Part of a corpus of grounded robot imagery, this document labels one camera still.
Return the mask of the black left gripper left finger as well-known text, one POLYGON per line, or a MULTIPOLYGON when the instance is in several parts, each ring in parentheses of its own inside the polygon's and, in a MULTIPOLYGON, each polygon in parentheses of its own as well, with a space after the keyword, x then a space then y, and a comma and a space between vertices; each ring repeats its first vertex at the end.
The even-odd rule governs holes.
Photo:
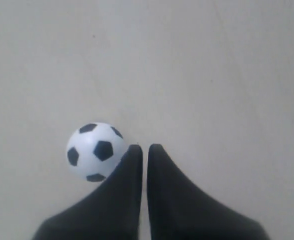
POLYGON ((137 240, 143 153, 129 146, 114 172, 84 199, 45 220, 35 240, 137 240))

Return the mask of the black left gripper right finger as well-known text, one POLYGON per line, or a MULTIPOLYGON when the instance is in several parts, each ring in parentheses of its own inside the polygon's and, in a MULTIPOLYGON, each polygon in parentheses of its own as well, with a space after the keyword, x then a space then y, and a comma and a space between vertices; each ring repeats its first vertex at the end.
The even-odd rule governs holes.
POLYGON ((153 240, 268 240, 262 225, 195 185, 161 144, 148 153, 147 201, 153 240))

